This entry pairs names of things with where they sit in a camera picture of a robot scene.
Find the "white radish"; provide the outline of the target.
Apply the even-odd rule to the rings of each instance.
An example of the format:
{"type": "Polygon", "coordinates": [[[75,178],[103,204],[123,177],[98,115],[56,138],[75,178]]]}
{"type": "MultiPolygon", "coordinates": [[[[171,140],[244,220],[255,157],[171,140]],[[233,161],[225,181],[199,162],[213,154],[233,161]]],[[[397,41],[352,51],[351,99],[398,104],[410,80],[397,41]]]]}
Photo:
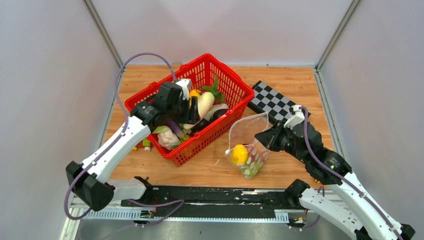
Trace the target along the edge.
{"type": "Polygon", "coordinates": [[[198,99],[197,110],[200,119],[203,119],[211,109],[215,101],[215,96],[211,92],[203,93],[198,99]]]}

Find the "yellow bell pepper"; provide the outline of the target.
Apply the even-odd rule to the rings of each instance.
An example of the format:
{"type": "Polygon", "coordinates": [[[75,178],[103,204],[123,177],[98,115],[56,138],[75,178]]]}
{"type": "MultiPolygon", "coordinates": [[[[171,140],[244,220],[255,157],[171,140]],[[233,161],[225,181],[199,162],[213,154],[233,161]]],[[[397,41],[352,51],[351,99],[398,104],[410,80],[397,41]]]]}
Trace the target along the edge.
{"type": "Polygon", "coordinates": [[[200,98],[202,96],[202,92],[199,89],[193,89],[189,92],[189,98],[192,97],[200,98]]]}

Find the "clear polka dot zip bag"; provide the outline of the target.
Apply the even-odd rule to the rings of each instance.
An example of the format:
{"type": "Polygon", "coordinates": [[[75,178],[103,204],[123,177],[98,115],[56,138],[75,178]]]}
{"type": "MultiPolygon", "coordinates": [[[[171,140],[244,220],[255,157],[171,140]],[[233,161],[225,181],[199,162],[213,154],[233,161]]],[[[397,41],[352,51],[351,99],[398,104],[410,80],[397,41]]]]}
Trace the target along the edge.
{"type": "Polygon", "coordinates": [[[237,120],[230,128],[228,133],[228,149],[225,151],[225,157],[228,161],[236,167],[244,179],[249,180],[251,178],[245,178],[241,173],[243,166],[253,168],[255,165],[264,165],[265,161],[270,157],[270,150],[266,149],[258,140],[255,139],[255,134],[264,132],[270,129],[271,124],[268,119],[268,113],[264,112],[251,116],[250,119],[246,117],[237,120]],[[231,161],[232,149],[237,145],[244,145],[248,152],[248,160],[245,164],[233,164],[231,161]]]}

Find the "red plastic shopping basket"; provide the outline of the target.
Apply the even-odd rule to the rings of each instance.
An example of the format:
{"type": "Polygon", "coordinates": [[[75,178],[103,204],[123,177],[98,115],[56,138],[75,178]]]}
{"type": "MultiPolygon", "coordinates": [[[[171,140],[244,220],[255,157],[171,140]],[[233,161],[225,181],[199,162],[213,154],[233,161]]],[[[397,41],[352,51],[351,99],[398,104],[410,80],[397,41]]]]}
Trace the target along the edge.
{"type": "Polygon", "coordinates": [[[160,146],[156,134],[152,133],[147,137],[164,159],[170,160],[180,167],[228,132],[231,126],[241,119],[255,93],[236,72],[210,53],[205,53],[189,63],[183,64],[175,72],[175,76],[178,80],[190,79],[191,88],[197,90],[203,86],[213,85],[215,79],[218,79],[217,90],[223,93],[225,103],[229,107],[224,116],[213,121],[174,150],[160,146]]]}

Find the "yellow lemon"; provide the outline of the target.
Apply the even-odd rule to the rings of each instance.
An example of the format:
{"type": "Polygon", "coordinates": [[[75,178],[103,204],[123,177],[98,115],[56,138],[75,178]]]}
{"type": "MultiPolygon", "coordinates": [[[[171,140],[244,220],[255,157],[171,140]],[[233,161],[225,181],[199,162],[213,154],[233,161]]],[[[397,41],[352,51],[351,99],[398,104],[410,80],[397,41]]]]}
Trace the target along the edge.
{"type": "Polygon", "coordinates": [[[233,164],[244,165],[249,158],[249,151],[243,144],[237,144],[231,151],[230,160],[233,164]]]}

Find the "black white chessboard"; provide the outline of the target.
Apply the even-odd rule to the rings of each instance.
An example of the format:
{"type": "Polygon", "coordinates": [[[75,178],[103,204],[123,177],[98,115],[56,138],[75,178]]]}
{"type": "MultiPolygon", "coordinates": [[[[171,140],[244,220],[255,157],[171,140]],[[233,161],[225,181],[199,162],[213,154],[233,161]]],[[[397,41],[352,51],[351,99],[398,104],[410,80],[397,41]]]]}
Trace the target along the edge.
{"type": "Polygon", "coordinates": [[[247,104],[254,114],[246,117],[268,112],[268,121],[271,125],[277,122],[285,124],[293,115],[293,106],[296,104],[263,81],[258,81],[253,87],[254,98],[247,104]]]}

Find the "green pear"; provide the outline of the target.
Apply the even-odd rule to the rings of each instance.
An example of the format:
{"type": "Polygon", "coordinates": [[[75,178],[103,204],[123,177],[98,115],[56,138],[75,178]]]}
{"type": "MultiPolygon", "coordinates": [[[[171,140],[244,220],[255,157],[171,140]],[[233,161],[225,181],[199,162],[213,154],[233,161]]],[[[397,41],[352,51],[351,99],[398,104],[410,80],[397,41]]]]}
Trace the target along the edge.
{"type": "Polygon", "coordinates": [[[249,166],[242,166],[241,167],[241,173],[244,175],[246,179],[252,178],[254,175],[256,175],[261,168],[261,165],[255,165],[254,167],[249,166]]]}

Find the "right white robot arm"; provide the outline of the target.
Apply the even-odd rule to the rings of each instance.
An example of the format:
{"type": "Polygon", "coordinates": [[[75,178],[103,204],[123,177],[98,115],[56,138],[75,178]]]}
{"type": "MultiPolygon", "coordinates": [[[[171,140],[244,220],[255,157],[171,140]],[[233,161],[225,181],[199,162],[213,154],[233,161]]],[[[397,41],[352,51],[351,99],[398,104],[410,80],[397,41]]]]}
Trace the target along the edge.
{"type": "Polygon", "coordinates": [[[348,210],[300,179],[286,189],[285,201],[290,208],[313,210],[353,240],[410,240],[415,235],[411,225],[399,223],[377,204],[352,167],[339,153],[324,147],[321,133],[306,120],[289,127],[277,123],[255,138],[270,151],[284,151],[302,162],[306,171],[333,191],[348,210]]]}

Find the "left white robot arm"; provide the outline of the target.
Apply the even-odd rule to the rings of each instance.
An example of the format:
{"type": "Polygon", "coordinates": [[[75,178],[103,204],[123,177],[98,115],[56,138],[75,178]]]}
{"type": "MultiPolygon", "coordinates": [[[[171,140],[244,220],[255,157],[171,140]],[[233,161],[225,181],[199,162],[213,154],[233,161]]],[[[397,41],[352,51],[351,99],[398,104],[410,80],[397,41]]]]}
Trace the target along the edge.
{"type": "Polygon", "coordinates": [[[81,163],[68,164],[70,189],[90,210],[100,211],[110,202],[127,199],[135,200],[142,207],[152,203],[153,193],[142,180],[113,180],[110,175],[136,144],[168,120],[183,124],[199,120],[198,100],[189,97],[191,86],[188,78],[162,83],[156,94],[135,105],[112,139],[81,163]]]}

